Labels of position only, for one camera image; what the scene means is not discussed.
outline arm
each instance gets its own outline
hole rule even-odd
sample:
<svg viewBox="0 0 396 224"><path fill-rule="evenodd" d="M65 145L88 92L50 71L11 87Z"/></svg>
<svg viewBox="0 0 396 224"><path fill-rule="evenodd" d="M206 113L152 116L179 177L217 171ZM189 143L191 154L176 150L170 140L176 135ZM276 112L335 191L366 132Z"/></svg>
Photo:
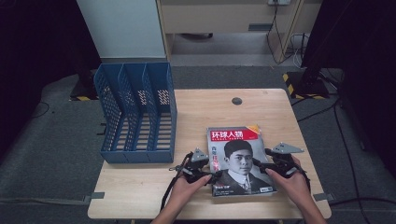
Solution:
<svg viewBox="0 0 396 224"><path fill-rule="evenodd" d="M158 216L152 220L151 224L173 223L184 205L191 196L209 181L211 175L201 177L194 183L189 184L184 176L181 176L172 188L168 203Z"/></svg>
<svg viewBox="0 0 396 224"><path fill-rule="evenodd" d="M294 157L293 159L300 165L300 161ZM266 169L265 171L286 191L290 199L300 209L306 223L326 223L326 220L312 199L311 193L309 192L302 174L296 172L292 177L287 179L271 169Z"/></svg>

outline floor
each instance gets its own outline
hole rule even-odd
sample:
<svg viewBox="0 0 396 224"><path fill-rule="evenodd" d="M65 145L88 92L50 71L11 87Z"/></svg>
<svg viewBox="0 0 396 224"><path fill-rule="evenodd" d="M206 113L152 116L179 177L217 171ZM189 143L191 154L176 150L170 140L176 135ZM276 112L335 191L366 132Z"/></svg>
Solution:
<svg viewBox="0 0 396 224"><path fill-rule="evenodd" d="M291 42L301 43L301 36L294 36ZM173 66L278 66L268 48L266 33L214 34L211 38L176 35L170 63ZM279 66L300 64L300 56L292 55Z"/></svg>

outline black cable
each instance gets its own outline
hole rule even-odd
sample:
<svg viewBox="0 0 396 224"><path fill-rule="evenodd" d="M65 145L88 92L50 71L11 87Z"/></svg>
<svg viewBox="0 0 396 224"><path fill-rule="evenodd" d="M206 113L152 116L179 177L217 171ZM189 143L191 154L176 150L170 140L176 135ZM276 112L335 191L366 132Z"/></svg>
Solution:
<svg viewBox="0 0 396 224"><path fill-rule="evenodd" d="M312 114L312 115L308 115L308 116L306 116L305 118L298 119L297 122L301 122L301 121L304 121L304 120L306 120L306 119L310 119L310 118L314 117L315 115L319 115L319 114L322 114L322 113L324 113L324 112L326 112L326 111L329 111L329 110L332 109L335 105L337 105L337 103L338 103L339 101L340 101L340 98L338 98L338 99L335 101L335 103L332 104L331 106L329 106L329 107L327 107L327 108L324 108L324 109L320 110L319 112L314 113L314 114Z"/></svg>
<svg viewBox="0 0 396 224"><path fill-rule="evenodd" d="M360 198L343 200L343 201L337 202L337 203L329 203L329 206L336 206L336 205L340 205L343 203L354 203L356 201L366 201L366 202L374 201L374 202L381 202L381 203L393 203L394 205L396 205L396 201L392 201L392 200L388 200L388 199L360 197Z"/></svg>
<svg viewBox="0 0 396 224"><path fill-rule="evenodd" d="M46 105L47 106L47 109L46 109L46 111L44 111L42 114L40 114L40 115L37 115L37 116L33 116L33 117L31 117L30 119L36 119L36 118L39 118L39 117L41 117L41 116L43 116L43 115L45 115L45 114L47 114L47 112L49 112L49 110L50 110L50 105L49 104L47 104L47 103L45 103L45 102L40 102L40 104L43 104L43 105Z"/></svg>
<svg viewBox="0 0 396 224"><path fill-rule="evenodd" d="M297 102L291 104L291 106L297 105L297 104L299 104L300 102L302 102L302 101L304 101L304 100L306 100L306 99L310 99L310 98L301 99L301 100L299 100L299 101L297 101Z"/></svg>
<svg viewBox="0 0 396 224"><path fill-rule="evenodd" d="M305 99L302 99L302 100L294 103L294 105L300 103L303 100L305 100ZM304 119L300 119L300 121L305 120L305 119L309 119L309 118L311 118L311 117L313 117L313 116L315 116L317 114L320 114L320 113L323 113L323 112L329 110L330 108L333 108L333 112L334 112L335 120L336 120L336 123L337 123L337 127L338 127L338 130L339 130L340 134L341 134L341 137L342 137L342 140L343 140L343 144L344 144L344 147L346 149L346 154L347 154L347 157L348 157L348 160L349 160L349 165L351 167L351 172L352 172L352 176L353 176L353 182L354 182L354 187L355 187L355 190L356 190L357 197L353 198L353 199L348 199L348 200L344 200L344 201L341 201L341 202L337 202L337 203L329 203L329 206L336 206L336 205L343 204L343 203L358 202L364 220L366 221L366 223L370 224L370 221L369 221L368 217L366 216L366 214L364 212L364 209L363 209L363 206L361 204L362 201L368 201L368 202L374 201L374 202L382 202L382 203L392 203L392 204L395 204L395 205L396 205L396 201L392 201L392 200L388 200L388 199L381 199L381 198L373 198L373 197L361 197L360 192L359 192L359 188L358 188L358 181L357 181L356 175L355 175L355 169L354 169L354 166L353 166L353 162L352 162L352 159L350 157L349 149L347 147L347 142L346 142L346 139L344 137L344 133L342 131L342 128L341 128L341 125L340 125L340 122L339 122L339 119L338 119L338 116L337 116L337 112L336 112L336 106L337 106L337 103L338 103L339 100L340 100L340 98L338 98L336 100L336 102L331 107L323 109L323 110L321 110L321 111L319 111L319 112L317 112L317 113L315 113L313 115L307 116Z"/></svg>
<svg viewBox="0 0 396 224"><path fill-rule="evenodd" d="M297 36L297 35L292 35L292 36L291 36L291 38L290 38L291 47L287 47L287 50L290 49L291 52L287 52L287 50L286 50L286 53L295 54L296 50L297 50L297 51L299 50L300 53L301 53L302 50L305 50L305 49L306 49L306 47L304 47L304 46L301 46L301 47L298 48L298 49L296 49L296 48L294 47L293 38L294 38L295 36Z"/></svg>
<svg viewBox="0 0 396 224"><path fill-rule="evenodd" d="M285 61L286 61L289 57L291 57L293 54L291 54L291 55L289 55L289 56L286 56L286 55L284 54L284 49L283 49L283 46L282 46L282 40L281 40L281 38L280 38L280 34L279 34L279 31L277 30L277 25L276 25L277 6L278 6L278 2L277 2L277 0L275 0L275 1L274 1L275 15L274 15L274 18L273 18L273 21L272 21L272 24L271 24L271 30L272 30L272 27L275 26L277 38L279 39L279 45L280 45L280 47L281 47L282 55L283 55L283 57L284 57L284 59L283 59L282 62L279 63L279 62L276 61L274 52L273 52L272 49L271 49L271 45L270 45L270 41L269 41L269 34L271 33L271 30L268 31L268 33L267 33L267 35L266 35L266 39L267 39L268 49L271 51L271 54L272 54L272 56L273 56L273 59L274 59L275 63L276 63L276 64L281 64L281 63L285 62Z"/></svg>
<svg viewBox="0 0 396 224"><path fill-rule="evenodd" d="M189 153L189 154L187 154L187 155L184 157L183 162L180 164L180 169L177 170L177 173L176 173L175 177L173 177L172 180L171 180L171 182L169 183L168 188L166 189L166 192L165 192L165 194L163 195L163 200L161 201L161 209L160 209L160 211L162 211L163 208L165 207L166 199L168 198L168 195L169 195L169 193L170 193L172 187L175 185L176 181L177 181L181 176L183 176L183 173L182 173L182 172L183 172L183 166L184 166L184 164L186 163L186 160L187 160L188 158L191 158L191 156L192 156L192 152Z"/></svg>
<svg viewBox="0 0 396 224"><path fill-rule="evenodd" d="M351 172L352 172L353 183L354 183L355 190L356 190L356 196L357 196L357 198L359 198L361 196L361 194L359 193L358 181L356 180L356 175L355 175L355 168L353 167L353 162L352 162L352 159L350 157L349 149L347 147L347 141L346 141L346 139L344 137L343 130L341 128L340 121L339 121L338 116L337 116L337 109L336 109L335 105L333 107L333 112L334 112L335 121L337 123L338 130L339 130L339 132L341 134L341 138L343 140L344 148L346 149L347 158L349 160L349 165L350 165L350 169L351 169ZM363 215L364 220L366 221L366 223L370 224L370 221L369 221L368 217L366 216L366 213L364 212L364 209L363 209L363 206L361 204L361 201L358 200L358 203L359 203L359 208L361 209L361 214Z"/></svg>

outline person's left hand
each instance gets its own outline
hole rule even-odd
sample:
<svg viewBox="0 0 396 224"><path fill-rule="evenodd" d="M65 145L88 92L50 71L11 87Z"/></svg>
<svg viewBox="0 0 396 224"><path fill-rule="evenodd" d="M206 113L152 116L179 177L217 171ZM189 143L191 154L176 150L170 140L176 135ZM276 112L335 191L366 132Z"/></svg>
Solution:
<svg viewBox="0 0 396 224"><path fill-rule="evenodd" d="M189 184L186 177L182 175L175 183L172 188L171 196L169 197L168 203L175 203L184 206L192 197L192 195L204 186L212 177L212 175L206 175Z"/></svg>
<svg viewBox="0 0 396 224"><path fill-rule="evenodd" d="M194 183L189 184L186 177L179 177L172 187L172 193L168 203L151 224L170 224L173 223L184 205L190 200L192 195L210 180L211 175L201 177Z"/></svg>

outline magazine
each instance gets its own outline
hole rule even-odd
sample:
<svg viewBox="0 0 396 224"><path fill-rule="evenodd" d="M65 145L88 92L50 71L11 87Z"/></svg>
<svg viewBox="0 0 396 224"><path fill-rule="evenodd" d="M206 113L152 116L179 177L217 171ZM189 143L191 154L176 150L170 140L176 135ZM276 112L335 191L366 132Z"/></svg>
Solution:
<svg viewBox="0 0 396 224"><path fill-rule="evenodd" d="M262 133L258 125L207 128L209 166L221 176L212 185L213 197L270 195L275 182L262 174L253 158L269 162L265 156Z"/></svg>

